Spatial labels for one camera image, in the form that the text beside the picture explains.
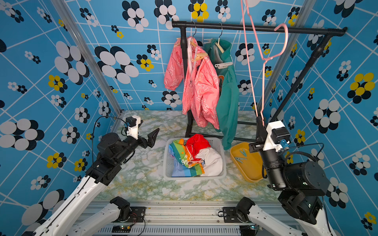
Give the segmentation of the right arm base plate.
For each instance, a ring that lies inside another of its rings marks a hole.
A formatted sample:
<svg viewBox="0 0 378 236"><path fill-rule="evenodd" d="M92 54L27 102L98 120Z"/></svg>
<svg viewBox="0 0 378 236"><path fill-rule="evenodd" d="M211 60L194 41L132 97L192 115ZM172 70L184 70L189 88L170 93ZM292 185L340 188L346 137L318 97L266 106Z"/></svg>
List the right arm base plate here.
<svg viewBox="0 0 378 236"><path fill-rule="evenodd" d="M252 223L251 221L243 221L241 220L238 215L235 207L223 207L222 208L222 217L224 223Z"/></svg>

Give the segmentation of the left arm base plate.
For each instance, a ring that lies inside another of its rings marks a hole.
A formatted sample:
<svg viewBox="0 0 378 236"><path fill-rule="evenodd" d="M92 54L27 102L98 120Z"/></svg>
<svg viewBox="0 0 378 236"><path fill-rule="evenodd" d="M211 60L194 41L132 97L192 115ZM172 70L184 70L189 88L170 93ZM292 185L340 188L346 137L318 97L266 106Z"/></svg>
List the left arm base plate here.
<svg viewBox="0 0 378 236"><path fill-rule="evenodd" d="M145 214L145 206L131 206L126 213L121 212L121 216L114 223L143 223Z"/></svg>

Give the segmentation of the white clothespin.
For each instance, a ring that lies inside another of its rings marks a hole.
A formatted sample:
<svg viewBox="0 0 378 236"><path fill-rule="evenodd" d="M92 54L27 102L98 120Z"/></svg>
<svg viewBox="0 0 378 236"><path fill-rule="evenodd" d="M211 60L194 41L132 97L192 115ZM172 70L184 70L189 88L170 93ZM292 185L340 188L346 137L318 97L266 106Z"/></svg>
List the white clothespin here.
<svg viewBox="0 0 378 236"><path fill-rule="evenodd" d="M215 64L215 68L217 69L225 69L225 68L228 68L229 66L233 66L233 62Z"/></svg>

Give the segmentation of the pink clothes hanger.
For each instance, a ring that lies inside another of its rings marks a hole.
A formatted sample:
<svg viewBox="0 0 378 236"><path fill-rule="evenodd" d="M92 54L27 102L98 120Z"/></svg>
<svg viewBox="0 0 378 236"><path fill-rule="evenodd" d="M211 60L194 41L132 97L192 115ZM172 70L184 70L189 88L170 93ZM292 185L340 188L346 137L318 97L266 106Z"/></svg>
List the pink clothes hanger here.
<svg viewBox="0 0 378 236"><path fill-rule="evenodd" d="M249 7L249 4L248 4L248 1L240 1L240 3L241 3L241 11L242 11L242 26L243 26L243 35L244 35L245 45L247 47L248 43L247 43L247 26L246 26L244 9L246 9L247 16L250 19L251 27L252 27L252 30L253 30L253 33L254 33L254 36L255 36L256 43L259 44L257 29L256 29L256 26L254 25L253 18L251 16L250 12L249 12L250 7ZM277 32L279 29L283 29L284 43L283 43L282 50L278 54L265 58L262 50L258 49L261 60L263 61L263 64L262 64L263 65L262 66L262 95L261 95L261 108L260 109L256 108L255 113L256 113L257 118L261 118L263 125L265 125L265 120L264 120L264 115L263 115L264 104L265 104L265 66L269 61L273 60L274 58L281 56L285 52L287 45L288 45L288 34L289 34L289 32L288 32L287 24L285 24L285 23L279 24L278 26L273 28L273 32Z"/></svg>

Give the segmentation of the green jacket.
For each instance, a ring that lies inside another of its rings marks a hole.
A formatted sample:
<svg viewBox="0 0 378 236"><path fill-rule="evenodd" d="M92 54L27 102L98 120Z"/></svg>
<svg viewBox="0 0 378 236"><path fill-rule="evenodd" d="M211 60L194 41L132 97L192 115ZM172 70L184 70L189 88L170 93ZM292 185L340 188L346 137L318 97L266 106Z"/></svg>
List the green jacket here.
<svg viewBox="0 0 378 236"><path fill-rule="evenodd" d="M225 49L223 54L211 50L217 39L210 39L204 43L203 49L209 55L213 65L233 62L231 57L232 44L226 40L220 40ZM238 122L239 88L237 85L234 64L225 69L216 69L220 81L220 98L216 106L220 127L217 130L223 134L222 145L225 150L231 148L234 141Z"/></svg>

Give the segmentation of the white hanger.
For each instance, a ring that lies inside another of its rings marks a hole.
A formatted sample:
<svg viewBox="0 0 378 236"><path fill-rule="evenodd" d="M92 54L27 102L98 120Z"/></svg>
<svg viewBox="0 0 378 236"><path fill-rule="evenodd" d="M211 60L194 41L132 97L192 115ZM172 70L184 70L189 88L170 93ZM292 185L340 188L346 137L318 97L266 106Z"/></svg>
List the white hanger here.
<svg viewBox="0 0 378 236"><path fill-rule="evenodd" d="M211 46L211 50L216 53L223 54L225 52L225 49L221 45L221 36L223 34L223 24L222 23L219 23L219 24L220 24L220 35L218 37L218 40L215 41L215 44Z"/></svg>

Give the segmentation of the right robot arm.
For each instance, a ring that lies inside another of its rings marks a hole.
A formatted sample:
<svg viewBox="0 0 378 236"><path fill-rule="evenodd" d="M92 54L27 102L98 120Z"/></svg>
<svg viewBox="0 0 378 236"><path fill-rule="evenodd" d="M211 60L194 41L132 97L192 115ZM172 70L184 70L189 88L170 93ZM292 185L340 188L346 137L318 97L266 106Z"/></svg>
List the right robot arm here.
<svg viewBox="0 0 378 236"><path fill-rule="evenodd" d="M281 121L264 124L257 117L257 142L250 151L258 151L269 181L268 187L279 191L282 208L300 224L294 229L272 217L257 203L244 197L236 206L236 215L243 223L254 223L274 236L334 236L321 198L326 195L330 180L314 156L302 151L291 155L308 157L307 162L288 164L282 152L289 148L290 133Z"/></svg>

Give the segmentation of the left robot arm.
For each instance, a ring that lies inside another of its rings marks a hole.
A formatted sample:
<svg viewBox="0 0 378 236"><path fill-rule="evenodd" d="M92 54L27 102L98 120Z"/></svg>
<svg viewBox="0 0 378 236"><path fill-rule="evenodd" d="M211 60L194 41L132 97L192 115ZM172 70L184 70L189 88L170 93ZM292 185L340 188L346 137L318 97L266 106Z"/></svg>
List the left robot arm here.
<svg viewBox="0 0 378 236"><path fill-rule="evenodd" d="M147 138L139 135L128 136L123 141L116 133L102 137L97 148L96 161L87 170L74 192L40 226L33 231L25 231L25 236L92 236L104 226L114 221L137 222L138 216L132 213L130 203L122 197L115 197L96 214L77 224L76 221L92 200L101 193L135 154L138 147L155 145L159 129Z"/></svg>

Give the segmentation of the white red cartoon jacket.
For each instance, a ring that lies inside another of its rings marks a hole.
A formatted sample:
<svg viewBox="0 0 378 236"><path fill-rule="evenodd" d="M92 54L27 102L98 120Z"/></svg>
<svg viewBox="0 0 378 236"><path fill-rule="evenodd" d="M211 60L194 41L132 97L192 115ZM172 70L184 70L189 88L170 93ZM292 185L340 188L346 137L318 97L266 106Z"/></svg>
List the white red cartoon jacket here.
<svg viewBox="0 0 378 236"><path fill-rule="evenodd" d="M221 172L221 156L210 146L203 135L196 134L188 140L174 140L169 145L169 154L175 161L174 175L189 177L195 175L216 176Z"/></svg>

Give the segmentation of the mint green clothespin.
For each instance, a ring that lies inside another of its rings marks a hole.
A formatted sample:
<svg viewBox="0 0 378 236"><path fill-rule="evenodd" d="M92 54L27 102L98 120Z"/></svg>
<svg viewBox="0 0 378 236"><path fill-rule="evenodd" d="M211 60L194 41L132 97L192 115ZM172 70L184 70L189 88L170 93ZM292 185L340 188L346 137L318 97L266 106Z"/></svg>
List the mint green clothespin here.
<svg viewBox="0 0 378 236"><path fill-rule="evenodd" d="M247 153L246 153L245 149L240 149L239 151L240 151L240 153L241 153L244 157L247 157Z"/></svg>

